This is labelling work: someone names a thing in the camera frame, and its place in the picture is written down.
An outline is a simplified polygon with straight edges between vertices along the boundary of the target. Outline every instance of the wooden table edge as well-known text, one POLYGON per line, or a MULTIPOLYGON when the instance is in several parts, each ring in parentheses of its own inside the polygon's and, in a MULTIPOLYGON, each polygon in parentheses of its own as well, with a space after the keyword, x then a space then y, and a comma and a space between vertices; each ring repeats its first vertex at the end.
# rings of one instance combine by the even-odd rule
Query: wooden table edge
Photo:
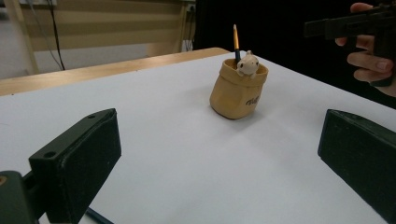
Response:
POLYGON ((120 63, 108 63, 60 72, 0 79, 0 96, 25 91, 37 91, 99 77, 108 77, 131 71, 164 66, 172 63, 183 63, 229 52, 230 51, 221 48, 198 49, 120 63))

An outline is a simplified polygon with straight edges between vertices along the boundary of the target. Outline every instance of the pencil holder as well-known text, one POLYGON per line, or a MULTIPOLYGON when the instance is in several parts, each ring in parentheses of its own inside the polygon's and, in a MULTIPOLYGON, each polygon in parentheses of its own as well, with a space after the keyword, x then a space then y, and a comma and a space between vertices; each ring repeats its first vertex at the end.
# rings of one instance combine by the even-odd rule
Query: pencil holder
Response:
POLYGON ((235 59, 225 60, 210 95, 210 105, 227 119, 241 119, 249 115, 260 100, 267 75, 268 69, 259 64, 254 78, 239 76, 235 59))

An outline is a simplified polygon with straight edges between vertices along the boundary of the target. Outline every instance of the pen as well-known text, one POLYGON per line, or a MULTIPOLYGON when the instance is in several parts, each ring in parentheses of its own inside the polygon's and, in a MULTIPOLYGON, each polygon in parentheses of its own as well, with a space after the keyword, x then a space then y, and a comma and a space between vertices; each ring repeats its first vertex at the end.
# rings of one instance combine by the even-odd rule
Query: pen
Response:
POLYGON ((239 63, 241 61, 241 54, 239 53, 239 41, 238 32, 236 31, 236 25, 233 25, 233 48, 235 49, 235 61, 239 63))
POLYGON ((111 221, 109 221, 107 218, 102 217, 102 215, 100 215, 99 213, 95 212, 93 209, 91 209, 90 207, 87 209, 87 211, 85 212, 85 214, 90 217, 91 219, 93 219, 94 221, 96 221, 96 223, 98 224, 113 224, 111 221))

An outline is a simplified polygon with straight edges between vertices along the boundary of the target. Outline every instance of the plush toy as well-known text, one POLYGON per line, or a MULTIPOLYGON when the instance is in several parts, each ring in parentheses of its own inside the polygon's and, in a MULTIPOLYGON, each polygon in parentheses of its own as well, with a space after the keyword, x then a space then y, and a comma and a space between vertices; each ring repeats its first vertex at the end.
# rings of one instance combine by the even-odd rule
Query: plush toy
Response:
POLYGON ((257 69, 259 69, 259 60, 252 54, 251 50, 247 51, 247 55, 239 61, 236 65, 236 71, 239 76, 256 76, 257 69))

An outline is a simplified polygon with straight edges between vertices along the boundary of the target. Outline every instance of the black curtain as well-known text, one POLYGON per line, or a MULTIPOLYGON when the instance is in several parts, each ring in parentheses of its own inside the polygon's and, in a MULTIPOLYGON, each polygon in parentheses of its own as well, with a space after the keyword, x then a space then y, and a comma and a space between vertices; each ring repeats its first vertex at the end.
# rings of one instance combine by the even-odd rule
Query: black curtain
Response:
MULTIPOLYGON (((293 71, 396 108, 396 98, 353 77, 356 67, 347 63, 349 51, 323 36, 304 37, 305 22, 346 16, 355 2, 196 0, 193 48, 233 51, 236 24, 240 49, 250 49, 293 71)), ((375 5, 374 0, 365 2, 375 5)))

